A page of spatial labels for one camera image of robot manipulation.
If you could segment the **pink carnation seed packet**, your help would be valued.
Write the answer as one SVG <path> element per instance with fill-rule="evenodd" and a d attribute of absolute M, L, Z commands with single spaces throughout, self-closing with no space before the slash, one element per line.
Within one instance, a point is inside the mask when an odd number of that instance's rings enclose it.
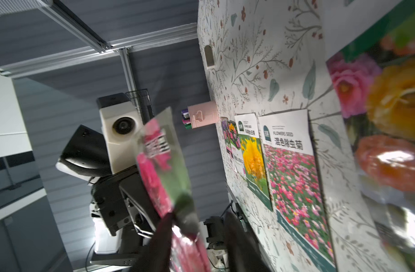
<path fill-rule="evenodd" d="M 166 108 L 135 135 L 136 163 L 154 210 L 171 221 L 170 264 L 176 272 L 211 270 L 191 182 L 172 118 Z"/>

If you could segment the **yellow sunflower seed packet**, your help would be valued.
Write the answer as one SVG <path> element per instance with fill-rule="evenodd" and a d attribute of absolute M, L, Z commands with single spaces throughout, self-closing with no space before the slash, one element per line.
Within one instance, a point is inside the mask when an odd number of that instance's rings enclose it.
<path fill-rule="evenodd" d="M 248 188 L 269 211 L 272 211 L 257 117 L 254 113 L 240 114 L 235 116 L 235 122 Z"/>

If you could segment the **red pink field seed packet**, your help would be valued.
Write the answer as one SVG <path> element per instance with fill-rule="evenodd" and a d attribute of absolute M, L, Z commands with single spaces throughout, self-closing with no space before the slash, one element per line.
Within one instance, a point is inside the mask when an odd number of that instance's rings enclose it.
<path fill-rule="evenodd" d="M 259 118 L 277 221 L 321 272 L 336 271 L 305 109 Z"/>

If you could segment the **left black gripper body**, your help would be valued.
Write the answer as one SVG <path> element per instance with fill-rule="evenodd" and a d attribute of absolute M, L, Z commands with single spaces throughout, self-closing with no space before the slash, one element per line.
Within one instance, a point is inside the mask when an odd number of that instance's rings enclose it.
<path fill-rule="evenodd" d="M 153 232 L 161 221 L 136 166 L 100 178 L 91 194 L 111 236 L 116 236 L 126 225 L 136 223 L 137 213 Z"/>

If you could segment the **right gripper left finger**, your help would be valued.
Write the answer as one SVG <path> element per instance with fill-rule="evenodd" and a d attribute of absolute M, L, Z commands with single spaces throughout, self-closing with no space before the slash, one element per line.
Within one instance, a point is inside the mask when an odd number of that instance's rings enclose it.
<path fill-rule="evenodd" d="M 169 272 L 174 214 L 166 214 L 160 221 L 154 236 L 130 268 L 132 272 Z"/>

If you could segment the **mixed flowers pink label packet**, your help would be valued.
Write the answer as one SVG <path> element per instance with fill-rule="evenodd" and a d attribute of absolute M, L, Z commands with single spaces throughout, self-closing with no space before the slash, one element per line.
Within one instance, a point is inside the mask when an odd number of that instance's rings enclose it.
<path fill-rule="evenodd" d="M 239 134 L 237 131 L 237 126 L 234 121 L 228 122 L 228 138 L 230 142 L 230 148 L 232 151 L 232 156 L 235 161 L 241 163 L 242 153 L 241 153 L 241 144 L 239 139 Z"/>

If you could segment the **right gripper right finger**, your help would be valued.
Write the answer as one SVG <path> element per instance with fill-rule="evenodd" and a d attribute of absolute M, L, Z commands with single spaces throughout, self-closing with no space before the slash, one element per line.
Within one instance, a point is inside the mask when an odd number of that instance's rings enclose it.
<path fill-rule="evenodd" d="M 224 216 L 224 241 L 230 272 L 270 272 L 246 236 L 241 223 L 231 212 L 226 212 Z"/>

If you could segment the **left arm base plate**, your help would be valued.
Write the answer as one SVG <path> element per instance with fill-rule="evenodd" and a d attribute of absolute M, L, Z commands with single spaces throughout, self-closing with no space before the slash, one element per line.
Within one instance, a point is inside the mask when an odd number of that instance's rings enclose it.
<path fill-rule="evenodd" d="M 220 216 L 212 216 L 204 221 L 204 226 L 207 228 L 208 261 L 211 268 L 219 272 L 230 272 L 228 252 L 224 241 L 224 216 L 226 212 L 231 212 L 240 222 L 239 213 L 233 206 L 234 202 L 230 201 Z"/>

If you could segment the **purple pink flower seed packet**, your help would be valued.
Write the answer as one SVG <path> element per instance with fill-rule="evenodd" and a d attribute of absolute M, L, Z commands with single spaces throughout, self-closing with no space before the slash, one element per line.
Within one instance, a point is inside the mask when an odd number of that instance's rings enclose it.
<path fill-rule="evenodd" d="M 228 118 L 221 117 L 221 127 L 223 132 L 223 137 L 225 141 L 225 147 L 227 152 L 231 153 L 231 145 L 230 145 L 230 139 L 229 139 L 229 128 L 228 128 Z"/>

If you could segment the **multicolour roses seed packet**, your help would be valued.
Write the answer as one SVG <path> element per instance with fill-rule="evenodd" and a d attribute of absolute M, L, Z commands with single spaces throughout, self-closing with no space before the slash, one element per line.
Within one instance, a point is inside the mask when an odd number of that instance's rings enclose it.
<path fill-rule="evenodd" d="M 415 272 L 415 1 L 399 2 L 327 68 L 383 248 Z"/>

